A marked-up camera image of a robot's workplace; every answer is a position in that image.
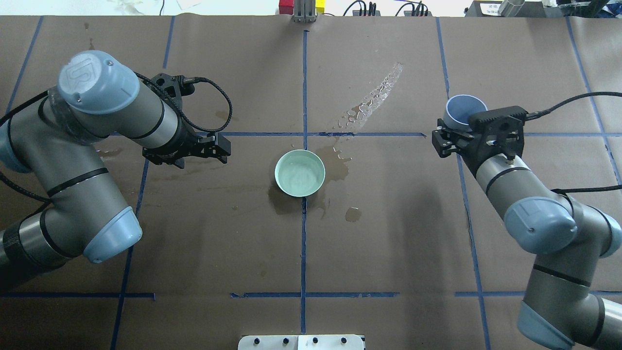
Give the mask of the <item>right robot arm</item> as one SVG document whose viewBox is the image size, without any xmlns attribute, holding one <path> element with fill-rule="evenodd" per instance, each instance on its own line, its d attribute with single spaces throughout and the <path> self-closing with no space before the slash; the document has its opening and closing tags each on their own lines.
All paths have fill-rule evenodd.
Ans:
<svg viewBox="0 0 622 350">
<path fill-rule="evenodd" d="M 536 257 L 518 330 L 553 350 L 619 350 L 621 306 L 590 290 L 599 259 L 621 247 L 621 225 L 567 190 L 548 189 L 522 160 L 525 123 L 546 114 L 449 100 L 432 144 L 441 158 L 460 155 L 507 233 Z"/>
</svg>

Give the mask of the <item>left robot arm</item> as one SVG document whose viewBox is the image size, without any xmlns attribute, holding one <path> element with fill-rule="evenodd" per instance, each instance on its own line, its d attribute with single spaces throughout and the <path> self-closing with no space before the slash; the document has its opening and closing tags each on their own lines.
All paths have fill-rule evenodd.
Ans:
<svg viewBox="0 0 622 350">
<path fill-rule="evenodd" d="M 182 111 L 182 97 L 204 77 L 147 78 L 111 54 L 75 54 L 56 85 L 1 120 L 1 161 L 34 174 L 42 197 L 2 175 L 41 208 L 1 232 L 1 291 L 58 270 L 78 256 L 99 264 L 142 237 L 134 209 L 121 194 L 95 144 L 114 133 L 135 142 L 155 165 L 184 168 L 185 158 L 227 163 L 231 143 L 222 129 L 201 128 Z"/>
</svg>

